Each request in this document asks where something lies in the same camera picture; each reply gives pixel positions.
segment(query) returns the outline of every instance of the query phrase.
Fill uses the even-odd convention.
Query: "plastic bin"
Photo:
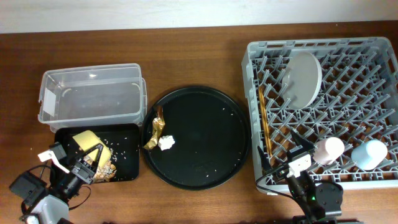
[[[141,125],[146,94],[135,63],[51,70],[43,75],[38,119],[53,132],[78,126]]]
[[[315,101],[301,110],[293,110],[280,98],[283,92],[280,78],[290,59],[300,52],[310,52],[319,59],[323,78]],[[331,180],[345,190],[398,187],[398,62],[388,39],[252,42],[241,65],[250,111],[256,179],[263,175],[257,147],[263,149],[271,164],[280,164],[286,161],[286,152],[297,147],[289,134],[295,129],[313,142],[334,136],[345,144],[345,152],[334,163],[323,166],[312,162],[307,170],[313,180]],[[267,78],[260,80],[259,73]],[[261,85],[266,87],[272,156],[263,145],[265,135],[258,98]],[[351,152],[372,139],[381,140],[388,155],[375,169],[362,170],[355,166]],[[259,185],[289,191],[285,183],[275,182],[272,176]]]

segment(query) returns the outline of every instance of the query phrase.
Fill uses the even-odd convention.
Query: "white wall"
[[[0,0],[0,33],[395,19],[398,0]]]

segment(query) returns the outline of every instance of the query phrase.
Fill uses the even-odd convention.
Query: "white crumpled tissue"
[[[173,136],[162,136],[159,139],[159,142],[157,143],[157,145],[160,147],[160,149],[166,150],[166,149],[170,149],[173,144],[175,143]]]

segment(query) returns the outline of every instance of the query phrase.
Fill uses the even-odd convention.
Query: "white label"
[[[55,113],[55,102],[57,100],[57,96],[53,92],[51,92],[48,88],[44,91],[44,102],[43,102],[43,110],[51,116],[54,116]]]

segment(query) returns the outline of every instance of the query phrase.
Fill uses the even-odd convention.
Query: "black round plate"
[[[187,190],[216,187],[243,166],[250,148],[250,130],[244,113],[229,96],[209,87],[173,91],[147,113],[141,146],[152,136],[155,109],[163,107],[165,128],[175,144],[161,151],[143,149],[150,168],[167,183]]]

